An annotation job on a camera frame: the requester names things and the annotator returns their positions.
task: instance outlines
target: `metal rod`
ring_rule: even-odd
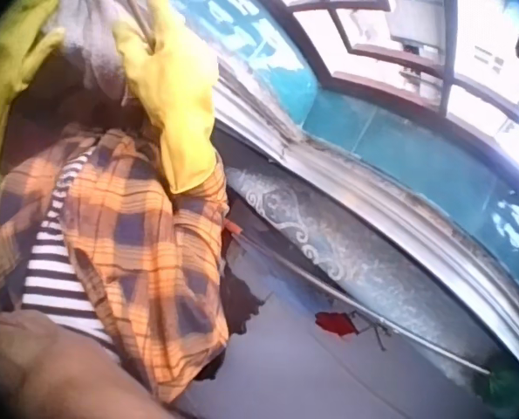
[[[145,36],[145,39],[148,42],[148,45],[151,47],[151,50],[154,51],[154,35],[148,28],[145,19],[143,19],[143,16],[140,14],[139,5],[137,4],[137,1],[127,0],[127,2],[129,3],[129,7],[131,8],[133,17],[135,18],[135,21],[137,22],[141,31],[143,32],[143,35]]]
[[[416,333],[412,333],[409,330],[405,329],[402,326],[397,325],[396,323],[393,323],[392,321],[381,317],[376,312],[373,312],[367,307],[362,306],[360,303],[357,303],[347,295],[343,294],[340,291],[335,290],[332,286],[327,285],[325,282],[323,282],[321,279],[316,278],[315,276],[311,275],[309,272],[305,271],[304,269],[300,268],[299,266],[294,265],[292,262],[289,262],[282,256],[279,256],[274,251],[270,251],[269,249],[266,249],[265,247],[261,246],[260,244],[254,242],[250,238],[245,237],[243,234],[233,234],[232,237],[239,243],[242,244],[242,242],[250,244],[252,247],[258,249],[261,253],[263,253],[266,256],[272,257],[276,259],[278,262],[286,266],[287,268],[290,268],[296,273],[299,273],[302,277],[307,279],[309,282],[314,284],[317,288],[322,289],[323,291],[329,293],[332,297],[339,299],[343,303],[347,304],[348,306],[352,306],[357,310],[360,310],[361,312],[366,313],[367,315],[373,317],[376,319],[377,322],[379,322],[381,325],[391,328],[395,333],[402,334],[403,336],[407,337],[408,339],[414,341],[415,343],[430,349],[433,352],[436,352],[437,354],[440,354],[441,356],[444,356],[445,358],[448,358],[452,361],[455,361],[461,365],[464,365],[465,367],[468,367],[477,373],[483,374],[483,375],[490,375],[490,372],[482,367],[479,367],[475,364],[473,364],[470,361],[462,359],[460,356],[453,354],[449,352],[447,349],[444,349],[442,347],[438,347],[434,343],[430,342],[429,340],[425,340],[421,336],[419,336]]]

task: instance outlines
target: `red cloth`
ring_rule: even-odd
[[[340,337],[347,334],[358,334],[358,329],[346,313],[319,312],[315,315],[315,323],[327,332],[335,333]]]

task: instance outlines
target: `hand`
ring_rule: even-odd
[[[127,82],[148,117],[162,131],[162,164],[178,194],[204,182],[216,164],[210,134],[215,123],[215,54],[174,14],[166,0],[149,0],[154,52],[130,24],[114,25]]]
[[[63,42],[64,30],[56,29],[34,45],[57,6],[58,0],[17,0],[0,19],[0,152],[11,102]]]

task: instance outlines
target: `metal window bar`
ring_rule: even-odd
[[[449,360],[455,361],[465,367],[468,367],[475,372],[483,375],[490,375],[489,370],[479,367],[475,365],[474,363],[467,361],[460,356],[453,354],[452,352],[449,352],[447,349],[444,349],[442,347],[439,347],[435,345],[434,343],[430,342],[429,340],[426,340],[422,338],[421,336],[417,335],[416,333],[412,333],[409,330],[405,329],[402,326],[397,325],[396,323],[393,323],[392,321],[380,316],[376,312],[370,310],[367,307],[362,306],[360,303],[354,301],[349,296],[343,294],[340,291],[337,291],[330,285],[327,285],[325,282],[323,282],[321,279],[316,278],[314,275],[311,275],[309,272],[305,271],[304,269],[300,268],[299,266],[294,265],[292,262],[289,262],[282,256],[276,254],[274,251],[271,251],[262,245],[256,243],[255,241],[251,240],[248,237],[245,237],[242,233],[240,234],[234,234],[230,233],[231,236],[239,243],[239,244],[248,244],[252,246],[253,248],[259,250],[264,255],[276,259],[278,262],[286,266],[287,268],[293,270],[294,272],[300,274],[304,279],[307,279],[310,283],[314,284],[317,288],[321,289],[324,292],[327,292],[335,299],[339,299],[343,303],[347,304],[348,306],[351,306],[354,308],[354,310],[358,310],[364,314],[367,314],[368,316],[375,319],[377,323],[380,324],[380,326],[383,328],[383,330],[386,330],[387,328],[393,330],[395,333],[401,334],[408,338],[409,340],[414,341],[415,343],[422,345],[426,349],[429,349],[437,354],[440,354],[441,356],[444,356],[448,358]]]

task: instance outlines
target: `person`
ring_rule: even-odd
[[[19,0],[1,20],[0,140],[10,103],[63,38],[56,30],[32,45],[56,5]],[[43,313],[170,403],[227,344],[219,265],[228,204],[209,139],[215,56],[165,0],[148,5],[153,48],[128,23],[113,32],[159,135],[71,126],[1,180],[0,316]]]
[[[0,418],[172,419],[94,340],[37,311],[0,313]]]

